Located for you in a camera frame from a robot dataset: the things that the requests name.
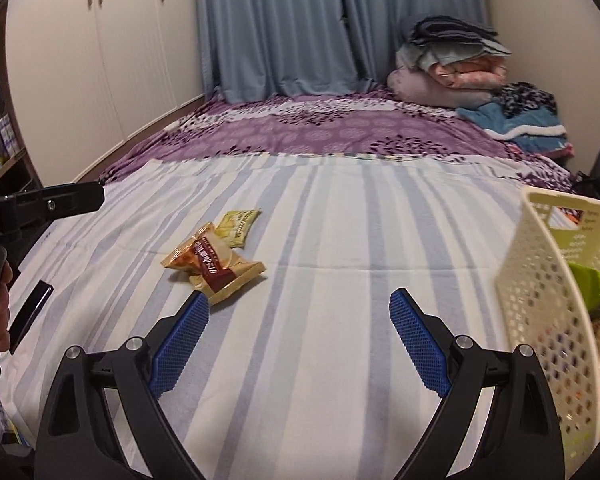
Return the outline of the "teal blue blanket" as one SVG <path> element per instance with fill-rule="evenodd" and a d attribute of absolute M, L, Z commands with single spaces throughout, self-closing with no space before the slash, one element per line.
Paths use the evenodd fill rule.
<path fill-rule="evenodd" d="M 545 106 L 507 117 L 504 107 L 490 102 L 475 110 L 458 108 L 455 115 L 472 122 L 491 139 L 513 143 L 527 153 L 546 155 L 569 146 L 565 126 Z"/>

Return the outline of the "purple floral bedspread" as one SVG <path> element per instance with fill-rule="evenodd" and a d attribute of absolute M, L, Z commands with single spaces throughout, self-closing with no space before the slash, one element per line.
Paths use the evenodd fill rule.
<path fill-rule="evenodd" d="M 120 181 L 148 160 L 179 162 L 250 153 L 433 157 L 466 162 L 483 156 L 516 162 L 528 185 L 570 191 L 568 170 L 543 155 L 488 136 L 445 108 L 405 103 L 385 89 L 350 96 L 274 96 L 230 105 L 222 99 L 178 118 L 99 176 Z"/>

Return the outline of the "brown red label snack pack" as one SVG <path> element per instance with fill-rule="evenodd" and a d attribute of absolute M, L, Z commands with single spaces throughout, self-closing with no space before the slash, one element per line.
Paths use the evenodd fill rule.
<path fill-rule="evenodd" d="M 227 300 L 261 276 L 261 261 L 244 258 L 219 237 L 207 222 L 161 261 L 170 270 L 184 272 L 195 292 L 201 292 L 213 307 Z"/>

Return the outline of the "leopard print cloth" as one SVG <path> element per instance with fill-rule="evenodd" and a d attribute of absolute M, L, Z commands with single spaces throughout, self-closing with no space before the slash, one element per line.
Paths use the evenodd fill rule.
<path fill-rule="evenodd" d="M 553 115 L 558 115 L 555 97 L 528 82 L 506 84 L 493 93 L 493 101 L 498 104 L 506 118 L 513 118 L 525 112 L 545 108 Z"/>

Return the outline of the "folded quilt stack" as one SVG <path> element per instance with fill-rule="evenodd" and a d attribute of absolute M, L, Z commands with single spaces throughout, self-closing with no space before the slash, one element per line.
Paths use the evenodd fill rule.
<path fill-rule="evenodd" d="M 444 108 L 483 106 L 503 89 L 509 48 L 486 26 L 452 15 L 412 15 L 388 88 L 403 102 Z"/>

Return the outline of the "striped white blue sheet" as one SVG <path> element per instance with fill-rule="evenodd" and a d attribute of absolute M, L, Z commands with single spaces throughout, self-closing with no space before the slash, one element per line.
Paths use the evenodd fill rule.
<path fill-rule="evenodd" d="M 565 182 L 550 164 L 486 156 L 148 162 L 21 263 L 14 310 L 38 282 L 53 291 L 2 357 L 0 398 L 34 440 L 64 351 L 117 348 L 174 313 L 192 289 L 163 258 L 254 209 L 244 256 L 266 270 L 213 309 L 164 414 L 209 479 L 390 479 L 438 404 L 396 336 L 391 293 L 506 349 L 494 278 L 521 189 Z"/>

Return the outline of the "yellow bibizan biscuit pack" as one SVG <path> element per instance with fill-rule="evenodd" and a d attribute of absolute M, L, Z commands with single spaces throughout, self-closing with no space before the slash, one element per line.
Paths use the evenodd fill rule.
<path fill-rule="evenodd" d="M 244 248 L 249 231 L 260 213 L 260 209 L 227 211 L 215 226 L 215 233 L 230 248 Z"/>

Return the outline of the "blue grey curtain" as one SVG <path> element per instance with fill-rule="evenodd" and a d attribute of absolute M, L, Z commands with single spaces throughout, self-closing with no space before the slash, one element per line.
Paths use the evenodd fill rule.
<path fill-rule="evenodd" d="M 385 81 L 412 16 L 484 24 L 484 0 L 197 0 L 207 96 L 365 92 Z"/>

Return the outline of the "white wardrobe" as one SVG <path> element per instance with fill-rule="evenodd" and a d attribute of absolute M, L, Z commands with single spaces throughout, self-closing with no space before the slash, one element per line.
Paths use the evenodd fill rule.
<path fill-rule="evenodd" d="M 8 0 L 5 54 L 45 185 L 79 180 L 204 94 L 197 0 Z"/>

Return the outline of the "cream perforated plastic basket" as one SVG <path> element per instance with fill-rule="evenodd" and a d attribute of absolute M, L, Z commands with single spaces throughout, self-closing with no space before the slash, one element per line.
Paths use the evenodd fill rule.
<path fill-rule="evenodd" d="M 600 271 L 600 200 L 526 186 L 495 279 L 511 346 L 531 346 L 544 370 L 572 476 L 600 442 L 600 356 L 570 263 Z"/>

